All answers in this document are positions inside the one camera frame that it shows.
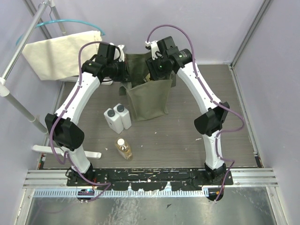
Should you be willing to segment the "olive green canvas bag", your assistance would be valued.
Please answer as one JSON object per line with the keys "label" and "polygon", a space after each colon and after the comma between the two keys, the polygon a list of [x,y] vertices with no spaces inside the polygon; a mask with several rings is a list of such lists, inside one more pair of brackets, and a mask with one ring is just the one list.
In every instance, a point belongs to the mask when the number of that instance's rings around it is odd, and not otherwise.
{"label": "olive green canvas bag", "polygon": [[126,96],[129,112],[134,121],[151,120],[168,114],[167,100],[172,87],[176,86],[176,74],[171,72],[157,81],[147,81],[150,74],[146,60],[151,53],[125,54],[129,82],[122,82],[119,95]]}

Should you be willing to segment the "white square bottle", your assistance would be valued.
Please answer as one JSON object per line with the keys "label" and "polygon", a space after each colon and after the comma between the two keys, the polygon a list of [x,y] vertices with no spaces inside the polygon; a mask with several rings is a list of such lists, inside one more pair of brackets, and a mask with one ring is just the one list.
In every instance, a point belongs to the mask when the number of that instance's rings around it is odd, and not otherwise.
{"label": "white square bottle", "polygon": [[112,109],[108,108],[104,112],[104,117],[108,123],[108,126],[117,134],[120,134],[124,127],[121,121],[121,117]]}
{"label": "white square bottle", "polygon": [[132,126],[129,110],[122,104],[117,104],[113,110],[120,116],[124,129],[128,130]]}

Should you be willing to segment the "amber liquid bottle white cap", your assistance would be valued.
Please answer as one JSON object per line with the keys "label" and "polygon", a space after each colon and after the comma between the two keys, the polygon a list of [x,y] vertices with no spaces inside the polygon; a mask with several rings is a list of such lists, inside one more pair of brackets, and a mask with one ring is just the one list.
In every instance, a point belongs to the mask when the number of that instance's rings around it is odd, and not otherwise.
{"label": "amber liquid bottle white cap", "polygon": [[124,159],[131,160],[133,158],[131,147],[123,138],[118,138],[115,142],[115,146]]}

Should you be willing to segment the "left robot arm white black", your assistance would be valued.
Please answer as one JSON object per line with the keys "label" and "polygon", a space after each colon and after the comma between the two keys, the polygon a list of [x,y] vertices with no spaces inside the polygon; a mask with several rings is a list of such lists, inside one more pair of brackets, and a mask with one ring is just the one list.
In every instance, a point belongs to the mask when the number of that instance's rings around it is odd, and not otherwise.
{"label": "left robot arm white black", "polygon": [[47,114],[50,149],[60,164],[67,161],[77,180],[84,186],[94,180],[92,163],[83,149],[85,134],[78,127],[79,118],[89,98],[106,77],[126,81],[123,45],[103,41],[89,42],[78,53],[79,76],[69,96],[54,113]]}

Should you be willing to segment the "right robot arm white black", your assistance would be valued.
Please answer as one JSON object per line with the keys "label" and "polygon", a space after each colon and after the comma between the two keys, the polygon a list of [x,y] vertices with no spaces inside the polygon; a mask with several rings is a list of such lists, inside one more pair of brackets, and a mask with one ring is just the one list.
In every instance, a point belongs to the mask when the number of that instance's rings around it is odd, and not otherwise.
{"label": "right robot arm white black", "polygon": [[222,103],[220,99],[213,103],[213,92],[193,61],[192,53],[188,49],[179,50],[171,36],[159,41],[146,41],[145,47],[151,51],[151,57],[146,60],[151,79],[157,80],[174,72],[195,98],[201,115],[194,120],[194,126],[204,141],[205,178],[208,183],[217,184],[226,173],[219,132],[228,114],[224,108],[229,104]]}

